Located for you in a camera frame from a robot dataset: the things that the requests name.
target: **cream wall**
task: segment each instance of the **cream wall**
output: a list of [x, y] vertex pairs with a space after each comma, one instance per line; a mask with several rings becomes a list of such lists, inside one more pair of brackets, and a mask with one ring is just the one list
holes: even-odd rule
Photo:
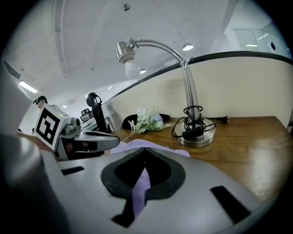
[[[190, 65], [204, 117], [276, 116], [287, 127], [293, 108], [293, 66], [283, 61], [233, 57]], [[186, 107], [181, 68], [151, 78], [107, 101], [116, 125], [138, 107], [158, 106], [183, 117]]]

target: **white ceiling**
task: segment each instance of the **white ceiling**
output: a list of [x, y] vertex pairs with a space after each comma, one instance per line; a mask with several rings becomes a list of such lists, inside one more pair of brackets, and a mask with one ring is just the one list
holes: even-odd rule
[[[119, 41], [154, 39], [185, 56], [211, 52], [238, 0], [43, 0], [19, 24], [3, 53], [21, 79], [54, 104], [128, 80], [118, 63]], [[130, 4], [122, 11], [123, 3]], [[156, 48], [140, 48], [140, 79], [175, 61]]]

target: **light bulb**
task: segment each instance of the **light bulb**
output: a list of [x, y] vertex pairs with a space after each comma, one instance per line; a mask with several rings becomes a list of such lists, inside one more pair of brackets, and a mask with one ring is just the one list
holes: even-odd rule
[[141, 69], [133, 62], [132, 58], [126, 60], [124, 65], [126, 76], [129, 79], [135, 79], [141, 74]]

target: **ceiling light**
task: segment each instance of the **ceiling light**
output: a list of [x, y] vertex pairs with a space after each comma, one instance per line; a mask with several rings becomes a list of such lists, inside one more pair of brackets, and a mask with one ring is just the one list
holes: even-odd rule
[[24, 88], [27, 89], [27, 90], [30, 90], [30, 91], [33, 92], [33, 93], [37, 93], [37, 92], [38, 92], [36, 89], [34, 89], [33, 87], [29, 86], [29, 85], [28, 85], [26, 82], [24, 82], [24, 81], [21, 81], [21, 82], [19, 83], [19, 85], [22, 86], [22, 87], [24, 87]]
[[183, 51], [187, 51], [193, 48], [193, 45], [191, 45], [190, 43], [185, 43], [183, 45]]

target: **power cord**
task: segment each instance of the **power cord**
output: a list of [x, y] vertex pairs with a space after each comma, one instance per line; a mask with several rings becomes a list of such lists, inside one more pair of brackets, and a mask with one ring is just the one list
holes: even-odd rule
[[[188, 113], [188, 110], [191, 109], [191, 108], [198, 108], [199, 109], [199, 112], [200, 112], [200, 115], [198, 117], [198, 119], [194, 119], [189, 113]], [[202, 117], [201, 115], [201, 111], [203, 110], [203, 107], [202, 106], [188, 106], [186, 107], [183, 112], [184, 114], [187, 115], [187, 117], [181, 117], [177, 120], [177, 122], [175, 123], [173, 129], [172, 129], [172, 136], [175, 137], [175, 138], [179, 138], [179, 137], [183, 137], [185, 140], [191, 140], [193, 138], [196, 138], [196, 137], [200, 137], [203, 135], [204, 132], [207, 132], [213, 128], [216, 127], [216, 125], [214, 123], [212, 124], [209, 124], [209, 125], [205, 125], [205, 123], [203, 122], [204, 118]], [[173, 134], [174, 130], [175, 130], [175, 127], [176, 125], [179, 123], [180, 119], [183, 119], [184, 118], [184, 128], [185, 128], [185, 131], [182, 132], [182, 135], [181, 136], [175, 136]], [[193, 129], [190, 129], [189, 126], [195, 126], [195, 125], [198, 125], [197, 127], [193, 128]]]
[[207, 118], [207, 119], [216, 119], [218, 121], [222, 121], [224, 124], [227, 124], [227, 122], [230, 122], [230, 118], [228, 118], [228, 116], [224, 116], [224, 117], [217, 117], [217, 118]]

